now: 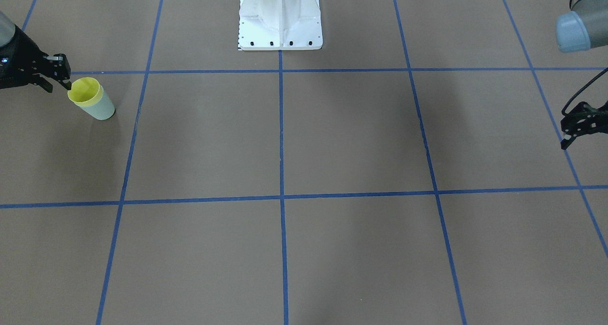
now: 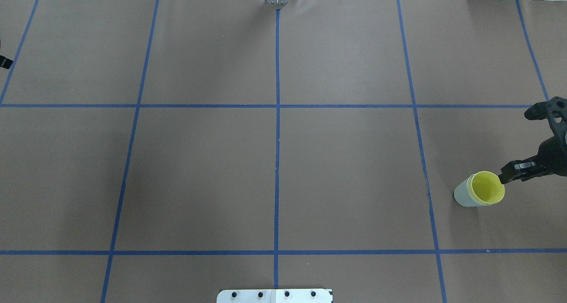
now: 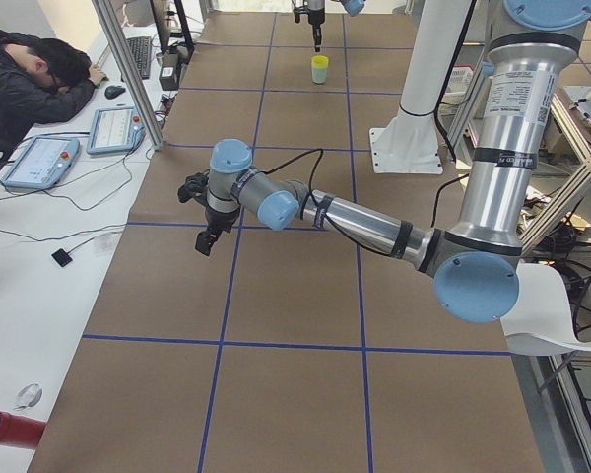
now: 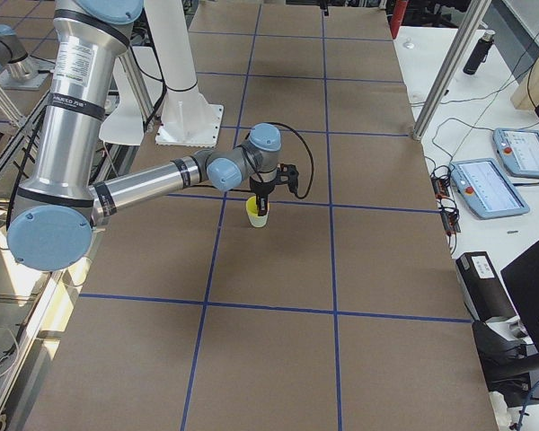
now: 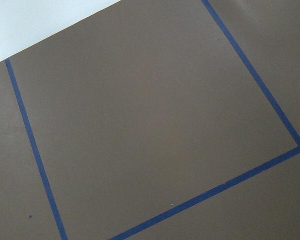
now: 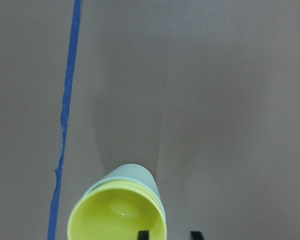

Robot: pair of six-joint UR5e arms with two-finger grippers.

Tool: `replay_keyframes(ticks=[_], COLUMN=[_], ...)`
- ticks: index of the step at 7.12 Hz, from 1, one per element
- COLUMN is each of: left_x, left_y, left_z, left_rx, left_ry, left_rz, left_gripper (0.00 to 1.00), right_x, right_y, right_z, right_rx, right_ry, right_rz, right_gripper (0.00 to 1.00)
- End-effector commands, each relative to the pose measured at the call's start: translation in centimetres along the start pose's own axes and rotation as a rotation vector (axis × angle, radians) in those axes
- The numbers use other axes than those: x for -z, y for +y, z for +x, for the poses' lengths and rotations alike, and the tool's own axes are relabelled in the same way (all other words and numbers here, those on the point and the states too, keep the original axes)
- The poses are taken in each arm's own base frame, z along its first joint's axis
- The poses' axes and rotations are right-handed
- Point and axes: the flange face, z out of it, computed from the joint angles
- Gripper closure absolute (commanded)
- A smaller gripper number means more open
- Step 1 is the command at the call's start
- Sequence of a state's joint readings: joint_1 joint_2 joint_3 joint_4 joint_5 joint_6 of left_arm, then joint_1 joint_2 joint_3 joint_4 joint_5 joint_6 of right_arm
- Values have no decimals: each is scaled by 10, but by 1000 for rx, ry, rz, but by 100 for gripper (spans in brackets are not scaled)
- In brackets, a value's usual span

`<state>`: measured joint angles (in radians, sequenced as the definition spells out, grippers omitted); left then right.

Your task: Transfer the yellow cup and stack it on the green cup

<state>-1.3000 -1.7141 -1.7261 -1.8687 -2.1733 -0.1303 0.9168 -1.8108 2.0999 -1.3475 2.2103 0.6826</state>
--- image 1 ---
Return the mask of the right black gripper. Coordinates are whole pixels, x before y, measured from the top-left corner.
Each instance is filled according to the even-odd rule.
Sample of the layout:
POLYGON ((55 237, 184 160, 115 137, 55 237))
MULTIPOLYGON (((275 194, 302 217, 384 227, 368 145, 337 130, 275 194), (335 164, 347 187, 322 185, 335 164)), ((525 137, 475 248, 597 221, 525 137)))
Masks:
POLYGON ((13 30, 11 39, 0 49, 0 88, 35 85, 47 93, 52 93, 54 86, 40 76, 37 69, 39 63, 44 60, 44 76, 55 80, 65 90, 70 91, 71 69, 67 56, 47 55, 20 28, 14 27, 13 30))

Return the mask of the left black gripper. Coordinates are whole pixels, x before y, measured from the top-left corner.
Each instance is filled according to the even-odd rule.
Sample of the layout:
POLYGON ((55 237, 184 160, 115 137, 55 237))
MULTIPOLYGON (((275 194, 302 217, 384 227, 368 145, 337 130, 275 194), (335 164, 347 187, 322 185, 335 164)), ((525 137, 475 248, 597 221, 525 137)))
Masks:
POLYGON ((562 150, 575 141, 576 137, 595 133, 608 133, 607 104, 593 108, 587 102, 580 102, 571 111, 567 112, 560 122, 564 133, 560 142, 562 150))

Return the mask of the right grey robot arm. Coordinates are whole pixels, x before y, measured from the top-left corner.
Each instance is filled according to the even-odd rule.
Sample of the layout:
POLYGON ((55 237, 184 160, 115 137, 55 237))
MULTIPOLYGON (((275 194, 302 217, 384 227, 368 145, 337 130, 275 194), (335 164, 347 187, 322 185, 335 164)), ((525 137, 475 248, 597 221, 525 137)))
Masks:
POLYGON ((70 91, 71 69, 65 54, 50 55, 13 22, 0 14, 0 88, 39 86, 52 93, 52 79, 70 91))

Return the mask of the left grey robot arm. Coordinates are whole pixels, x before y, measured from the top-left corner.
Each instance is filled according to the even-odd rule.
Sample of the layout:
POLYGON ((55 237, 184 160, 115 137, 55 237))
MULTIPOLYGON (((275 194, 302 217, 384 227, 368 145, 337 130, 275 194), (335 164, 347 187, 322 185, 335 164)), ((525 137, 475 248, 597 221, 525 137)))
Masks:
MULTIPOLYGON (((608 0, 569 0, 569 12, 556 20, 556 43, 564 54, 606 47, 608 43, 608 0)), ((581 101, 570 106, 580 94, 607 74, 603 69, 574 93, 561 109, 560 121, 563 139, 562 150, 578 138, 590 134, 604 133, 608 128, 608 105, 595 108, 581 101)))

